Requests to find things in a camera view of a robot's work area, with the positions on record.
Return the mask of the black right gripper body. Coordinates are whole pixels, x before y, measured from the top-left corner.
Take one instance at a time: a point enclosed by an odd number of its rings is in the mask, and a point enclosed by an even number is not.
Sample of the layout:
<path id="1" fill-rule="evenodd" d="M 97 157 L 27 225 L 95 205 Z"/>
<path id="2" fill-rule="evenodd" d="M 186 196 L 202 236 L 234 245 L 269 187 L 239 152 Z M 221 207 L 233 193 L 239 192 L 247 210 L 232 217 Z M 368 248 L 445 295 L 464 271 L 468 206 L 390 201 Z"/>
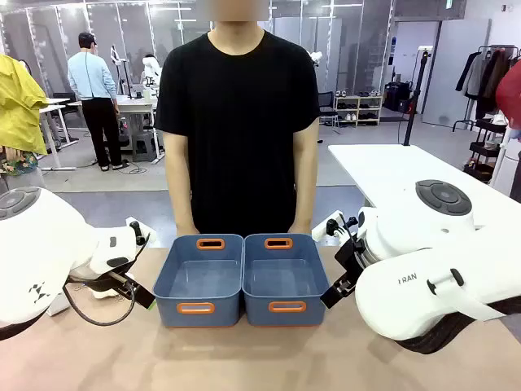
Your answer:
<path id="1" fill-rule="evenodd" d="M 366 268 L 362 254 L 366 246 L 362 239 L 354 235 L 341 245 L 335 254 L 335 260 L 344 268 L 345 272 L 335 281 L 337 288 L 354 288 L 362 271 Z"/>

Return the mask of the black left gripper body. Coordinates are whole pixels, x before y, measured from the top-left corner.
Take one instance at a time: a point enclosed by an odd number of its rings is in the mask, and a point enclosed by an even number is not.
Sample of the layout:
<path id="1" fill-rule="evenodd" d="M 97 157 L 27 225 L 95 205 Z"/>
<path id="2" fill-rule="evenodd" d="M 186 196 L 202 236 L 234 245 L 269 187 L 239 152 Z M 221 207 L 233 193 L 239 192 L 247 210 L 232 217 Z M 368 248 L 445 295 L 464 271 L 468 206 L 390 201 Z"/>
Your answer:
<path id="1" fill-rule="evenodd" d="M 122 266 L 118 266 L 95 279 L 83 279 L 69 275 L 67 277 L 67 283 L 80 283 L 95 292 L 106 292 L 112 289 L 122 296 L 131 296 L 132 293 L 135 293 L 135 282 L 131 277 L 126 277 L 126 273 L 134 263 L 135 261 L 131 261 Z"/>

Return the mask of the person's right hand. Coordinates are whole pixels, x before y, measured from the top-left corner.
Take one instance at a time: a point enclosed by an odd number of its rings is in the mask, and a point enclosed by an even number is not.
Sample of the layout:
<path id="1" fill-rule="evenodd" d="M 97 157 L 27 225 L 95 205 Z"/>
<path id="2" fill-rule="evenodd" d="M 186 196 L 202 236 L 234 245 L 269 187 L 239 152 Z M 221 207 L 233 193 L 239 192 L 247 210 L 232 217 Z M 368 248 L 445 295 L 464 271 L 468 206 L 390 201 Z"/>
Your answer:
<path id="1" fill-rule="evenodd" d="M 191 219 L 176 221 L 176 232 L 177 237 L 199 234 L 199 230 L 195 227 Z"/>

